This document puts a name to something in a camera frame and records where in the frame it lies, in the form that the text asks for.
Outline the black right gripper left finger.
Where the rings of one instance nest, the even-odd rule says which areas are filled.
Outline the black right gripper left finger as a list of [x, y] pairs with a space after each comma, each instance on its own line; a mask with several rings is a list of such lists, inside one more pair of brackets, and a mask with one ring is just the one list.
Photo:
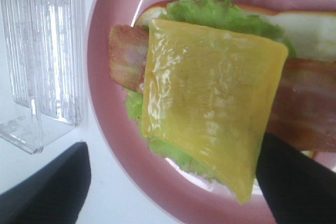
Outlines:
[[78, 142], [1, 194], [1, 223], [76, 223], [90, 184], [88, 147]]

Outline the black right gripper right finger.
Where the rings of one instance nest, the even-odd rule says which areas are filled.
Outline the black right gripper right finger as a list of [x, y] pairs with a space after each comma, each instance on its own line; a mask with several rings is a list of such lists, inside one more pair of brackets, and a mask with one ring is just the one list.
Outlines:
[[270, 133], [256, 177], [276, 223], [335, 223], [335, 172]]

